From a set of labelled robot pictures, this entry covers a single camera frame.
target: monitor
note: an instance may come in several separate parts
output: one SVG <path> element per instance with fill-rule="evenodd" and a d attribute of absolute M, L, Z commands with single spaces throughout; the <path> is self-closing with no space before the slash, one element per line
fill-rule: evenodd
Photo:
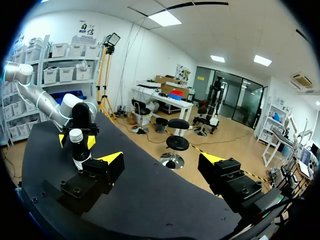
<path fill-rule="evenodd" d="M 300 161 L 308 166 L 310 162 L 311 152 L 309 152 L 305 147 L 302 149 Z"/>

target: glass door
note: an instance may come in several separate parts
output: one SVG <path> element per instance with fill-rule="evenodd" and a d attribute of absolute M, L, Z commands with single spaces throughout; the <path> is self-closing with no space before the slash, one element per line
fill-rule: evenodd
<path fill-rule="evenodd" d="M 262 85 L 243 78 L 232 120 L 253 128 L 262 96 Z"/>
<path fill-rule="evenodd" d="M 216 70 L 213 82 L 218 80 L 218 76 L 223 78 L 221 87 L 224 89 L 218 114 L 226 118 L 232 118 L 241 91 L 242 78 Z"/>

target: black mat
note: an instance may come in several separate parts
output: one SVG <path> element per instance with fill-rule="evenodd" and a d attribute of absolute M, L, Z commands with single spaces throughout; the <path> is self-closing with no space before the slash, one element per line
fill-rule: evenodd
<path fill-rule="evenodd" d="M 233 231 L 240 216 L 223 199 L 162 166 L 104 115 L 98 114 L 96 123 L 100 133 L 92 156 L 122 151 L 125 170 L 111 192 L 102 195 L 83 219 L 108 230 L 154 238 L 214 240 Z M 28 187 L 43 180 L 60 189 L 61 180 L 76 174 L 71 145 L 67 140 L 61 149 L 58 133 L 50 121 L 32 128 L 22 166 L 22 187 L 27 193 Z"/>

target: yellow tripod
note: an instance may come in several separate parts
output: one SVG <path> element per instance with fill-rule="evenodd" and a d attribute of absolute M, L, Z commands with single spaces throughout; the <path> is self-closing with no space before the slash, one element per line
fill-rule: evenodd
<path fill-rule="evenodd" d="M 99 82 L 97 87 L 97 93 L 96 93 L 96 101 L 98 103 L 98 112 L 100 111 L 100 108 L 102 108 L 103 113 L 110 119 L 110 121 L 114 123 L 114 121 L 112 120 L 111 116 L 109 115 L 109 113 L 106 110 L 106 101 L 108 102 L 109 105 L 109 109 L 112 112 L 112 115 L 114 117 L 114 119 L 116 120 L 116 115 L 114 113 L 114 110 L 111 107 L 111 104 L 109 102 L 108 96 L 107 96 L 107 83 L 108 83 L 108 77 L 109 77 L 109 70 L 110 70 L 110 63 L 111 63 L 111 55 L 114 53 L 115 47 L 114 46 L 104 46 L 104 50 L 103 50 L 103 56 L 102 56 L 102 61 L 101 61 L 101 70 L 100 70 L 100 74 L 99 74 Z M 105 80 L 104 80 L 104 85 L 103 85 L 103 95 L 100 98 L 100 85 L 101 85 L 101 77 L 102 77 L 102 71 L 104 68 L 104 63 L 105 63 L 105 58 L 106 55 L 108 54 L 108 62 L 106 64 L 106 72 L 105 72 Z"/>

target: cardboard box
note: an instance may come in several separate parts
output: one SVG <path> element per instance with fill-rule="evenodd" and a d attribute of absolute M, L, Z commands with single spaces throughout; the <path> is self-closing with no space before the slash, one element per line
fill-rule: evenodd
<path fill-rule="evenodd" d="M 172 83 L 175 83 L 177 84 L 179 82 L 178 79 L 173 79 L 173 78 L 170 78 L 170 77 L 166 77 L 166 76 L 159 76 L 157 75 L 155 77 L 155 81 L 157 83 L 160 83 L 160 84 L 166 84 L 166 82 L 172 82 Z"/>
<path fill-rule="evenodd" d="M 188 94 L 189 94 L 189 89 L 188 88 L 181 88 L 181 87 L 175 87 L 175 86 L 169 86 L 166 84 L 161 85 L 161 90 L 165 94 L 169 94 L 171 91 L 177 90 L 183 93 L 182 98 L 187 99 Z"/>

